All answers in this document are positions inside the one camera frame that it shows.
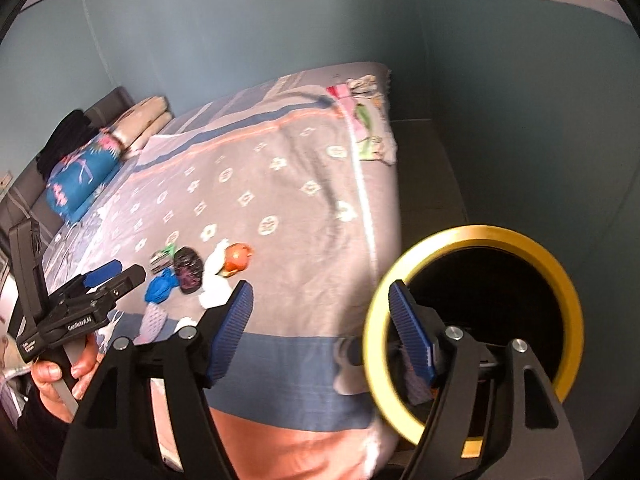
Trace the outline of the person's left hand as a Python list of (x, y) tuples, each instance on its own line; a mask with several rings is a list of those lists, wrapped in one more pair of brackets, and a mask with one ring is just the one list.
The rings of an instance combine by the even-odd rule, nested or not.
[[(101, 360), (96, 334), (88, 334), (84, 350), (70, 368), (70, 374), (76, 379), (76, 384), (70, 390), (70, 394), (76, 401), (80, 401), (84, 397)], [(44, 408), (57, 419), (70, 424), (74, 419), (74, 414), (55, 389), (55, 385), (63, 380), (61, 367), (55, 362), (38, 360), (32, 364), (30, 374), (32, 374), (32, 380), (39, 391)]]

